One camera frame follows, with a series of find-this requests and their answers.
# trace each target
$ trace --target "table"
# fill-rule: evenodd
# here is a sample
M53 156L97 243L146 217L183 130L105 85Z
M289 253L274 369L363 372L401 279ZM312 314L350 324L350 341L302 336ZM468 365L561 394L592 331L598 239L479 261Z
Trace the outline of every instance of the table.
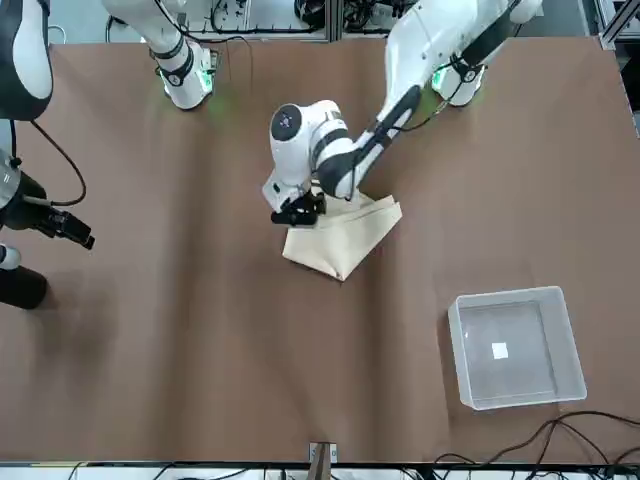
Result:
M480 459L559 412L638 415L640 143L612 52L509 41L472 105L403 135L371 173L363 190L393 193L404 218L344 284L280 256L260 192L268 125L282 103L330 98L358 135L383 100L384 44L265 42L253 57L251 81L246 45L223 49L216 96L180 112L144 46L54 47L41 124L84 172L74 212L96 247L3 231L53 295L0 307L0 457L304 461L326 440L343 462ZM75 195L28 124L18 141L51 197ZM463 407L446 308L542 285L564 289L587 400ZM640 443L574 425L611 455ZM590 461L562 432L548 460Z

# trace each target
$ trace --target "transparent box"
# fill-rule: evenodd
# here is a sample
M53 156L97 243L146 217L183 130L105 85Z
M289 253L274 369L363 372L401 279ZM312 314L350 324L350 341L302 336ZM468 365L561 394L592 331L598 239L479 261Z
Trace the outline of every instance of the transparent box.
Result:
M460 400L474 410L586 398L561 288L461 295L449 328Z

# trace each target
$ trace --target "white label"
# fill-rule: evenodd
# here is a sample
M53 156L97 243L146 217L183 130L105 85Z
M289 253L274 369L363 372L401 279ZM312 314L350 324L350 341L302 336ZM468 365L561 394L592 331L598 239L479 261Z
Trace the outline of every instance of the white label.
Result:
M331 451L331 463L338 463L338 446L335 443L329 444ZM318 448L317 443L309 444L309 462L313 462L313 457L316 456L316 449Z
M492 343L491 348L493 349L494 359L500 360L502 358L509 358L509 351L507 350L506 343Z

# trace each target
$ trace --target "green light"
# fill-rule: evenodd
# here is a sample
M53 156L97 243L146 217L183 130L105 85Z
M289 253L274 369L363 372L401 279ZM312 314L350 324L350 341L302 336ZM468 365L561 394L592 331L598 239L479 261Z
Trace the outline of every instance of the green light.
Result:
M444 82L444 70L438 70L433 74L433 78L431 79L431 88L434 90L440 90L442 82Z
M202 85L202 89L205 92L210 92L212 90L212 82L211 82L211 74L205 73L203 71L198 71L198 79Z

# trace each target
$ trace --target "beige cloth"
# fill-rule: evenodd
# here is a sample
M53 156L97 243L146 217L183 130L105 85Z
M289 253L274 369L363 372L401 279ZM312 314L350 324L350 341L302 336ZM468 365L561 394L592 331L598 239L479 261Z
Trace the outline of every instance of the beige cloth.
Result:
M282 255L344 281L402 218L392 196L377 202L327 198L327 215L314 228L290 228Z

